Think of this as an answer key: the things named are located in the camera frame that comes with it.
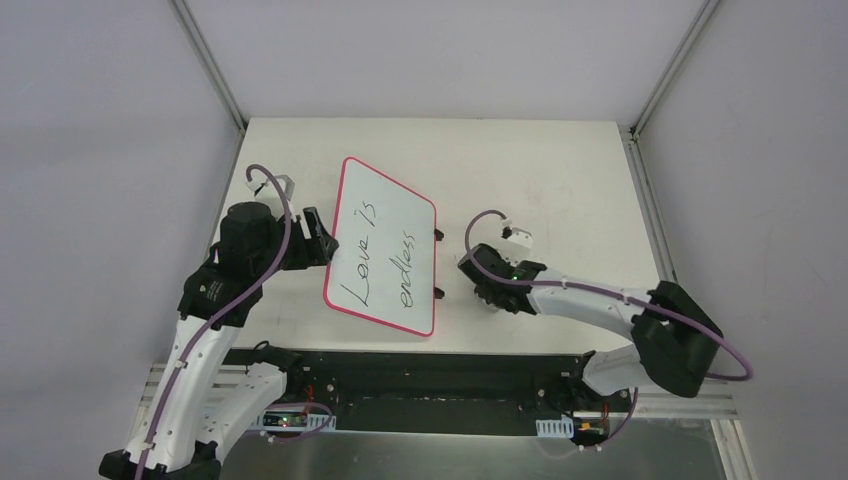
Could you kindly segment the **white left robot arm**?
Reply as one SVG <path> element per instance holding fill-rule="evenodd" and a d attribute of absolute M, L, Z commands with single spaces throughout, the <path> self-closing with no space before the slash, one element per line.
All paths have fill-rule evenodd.
<path fill-rule="evenodd" d="M 274 273 L 324 267 L 339 243 L 316 208 L 277 216 L 262 202 L 231 206 L 220 238 L 188 277 L 162 379 L 138 431 L 126 447 L 104 455 L 107 479 L 217 479 L 232 447 L 275 403 L 302 415 L 315 402 L 301 354 L 268 342 L 249 353 L 233 392 L 207 408 L 213 384 Z"/>

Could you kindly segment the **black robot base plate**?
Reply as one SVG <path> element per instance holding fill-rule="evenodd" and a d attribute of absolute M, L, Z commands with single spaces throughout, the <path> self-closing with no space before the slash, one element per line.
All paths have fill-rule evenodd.
<path fill-rule="evenodd" d="M 578 386 L 575 355 L 288 350 L 282 363 L 281 402 L 331 413 L 341 432 L 529 437 L 586 422 L 604 435 L 634 399 L 629 388 L 601 396 Z"/>

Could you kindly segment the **pink-framed whiteboard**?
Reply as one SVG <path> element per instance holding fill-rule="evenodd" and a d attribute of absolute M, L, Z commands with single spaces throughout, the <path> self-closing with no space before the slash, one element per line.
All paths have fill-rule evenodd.
<path fill-rule="evenodd" d="M 434 203 L 355 157 L 342 162 L 324 301 L 419 337 L 435 330 Z"/>

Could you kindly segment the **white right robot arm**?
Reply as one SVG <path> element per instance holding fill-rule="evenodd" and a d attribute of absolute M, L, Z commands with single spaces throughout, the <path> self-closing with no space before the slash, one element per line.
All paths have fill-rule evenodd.
<path fill-rule="evenodd" d="M 557 316 L 612 332 L 627 345 L 583 354 L 568 376 L 569 400 L 595 408 L 620 390 L 653 385 L 682 398 L 700 392 L 723 334 L 679 285 L 613 288 L 573 279 L 545 264 L 511 264 L 479 244 L 458 262 L 486 304 L 512 314 Z"/>

